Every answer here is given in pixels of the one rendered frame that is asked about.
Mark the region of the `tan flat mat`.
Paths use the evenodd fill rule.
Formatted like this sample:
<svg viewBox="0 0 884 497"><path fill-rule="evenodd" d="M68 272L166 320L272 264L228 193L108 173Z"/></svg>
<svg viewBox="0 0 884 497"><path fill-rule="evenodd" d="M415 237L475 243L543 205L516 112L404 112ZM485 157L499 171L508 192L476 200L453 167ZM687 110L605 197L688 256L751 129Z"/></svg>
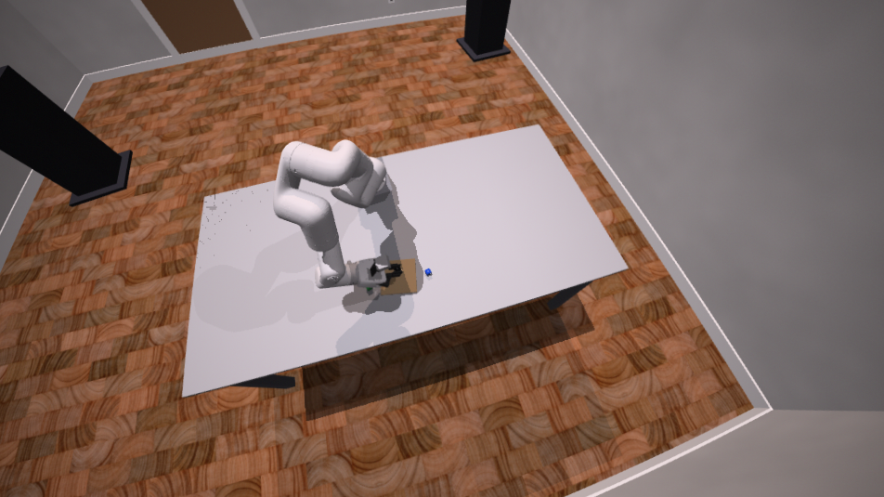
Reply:
<svg viewBox="0 0 884 497"><path fill-rule="evenodd" d="M415 258L390 260L390 264L400 264L403 273L391 278L387 288L381 287L381 295L417 293Z"/></svg>

